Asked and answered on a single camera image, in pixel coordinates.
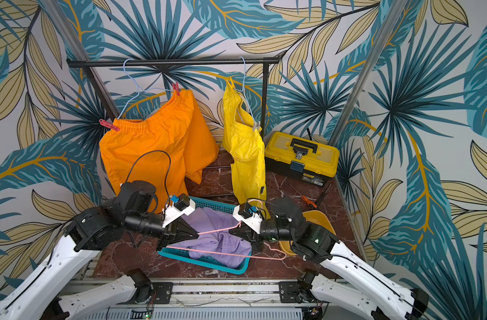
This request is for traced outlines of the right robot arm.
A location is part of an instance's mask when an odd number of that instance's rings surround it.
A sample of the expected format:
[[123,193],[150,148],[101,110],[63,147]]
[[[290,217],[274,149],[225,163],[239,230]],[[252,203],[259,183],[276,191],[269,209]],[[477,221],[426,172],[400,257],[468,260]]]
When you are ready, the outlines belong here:
[[348,282],[342,285],[307,270],[298,280],[300,300],[336,304],[364,319],[421,319],[426,313],[429,296],[423,289],[408,289],[375,270],[332,231],[307,221],[289,198],[262,205],[249,199],[234,208],[233,217],[241,225],[230,230],[232,235],[257,246],[288,242],[299,258]]

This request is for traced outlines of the purple shorts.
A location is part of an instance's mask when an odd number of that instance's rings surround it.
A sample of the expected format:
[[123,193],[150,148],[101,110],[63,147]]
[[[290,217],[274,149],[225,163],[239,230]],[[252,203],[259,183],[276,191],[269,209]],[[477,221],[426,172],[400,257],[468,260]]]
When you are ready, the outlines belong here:
[[237,225],[232,215],[209,207],[196,209],[183,220],[199,236],[197,239],[174,243],[174,247],[187,248],[192,259],[208,256],[225,267],[235,269],[252,252],[251,243],[231,235],[229,228]]

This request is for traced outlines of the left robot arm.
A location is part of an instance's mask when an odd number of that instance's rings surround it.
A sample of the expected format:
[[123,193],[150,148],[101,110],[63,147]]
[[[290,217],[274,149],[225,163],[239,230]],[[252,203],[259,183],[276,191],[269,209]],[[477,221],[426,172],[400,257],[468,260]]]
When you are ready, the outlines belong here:
[[125,182],[117,197],[75,216],[43,263],[0,301],[0,319],[39,319],[71,278],[126,231],[158,239],[160,249],[197,238],[184,221],[194,213],[195,202],[186,194],[168,196],[157,214],[150,209],[155,193],[146,181]]

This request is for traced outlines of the pink wire hanger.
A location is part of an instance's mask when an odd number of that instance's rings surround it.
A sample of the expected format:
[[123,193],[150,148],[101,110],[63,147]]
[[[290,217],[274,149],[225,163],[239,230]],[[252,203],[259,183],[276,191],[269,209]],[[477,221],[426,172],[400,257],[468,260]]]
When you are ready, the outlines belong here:
[[[198,253],[200,257],[206,255],[216,255],[219,258],[224,257],[224,259],[226,260],[224,265],[231,267],[232,265],[235,265],[235,263],[227,263],[229,257],[231,257],[232,261],[234,261],[235,258],[237,258],[238,261],[243,261],[251,253],[251,245],[248,245],[249,250],[247,250],[247,247],[245,245],[242,245],[242,242],[244,240],[240,239],[239,237],[230,235],[228,232],[230,229],[234,229],[235,227],[240,226],[242,226],[242,223],[237,222],[237,224],[234,224],[231,227],[198,232],[199,237],[195,240],[183,241],[180,242],[179,245],[175,243],[167,247],[172,249],[182,248],[189,251],[189,253]],[[282,257],[260,257],[250,255],[250,259],[282,261],[288,257],[283,251],[271,248],[268,244],[266,245],[271,251],[281,253]]]

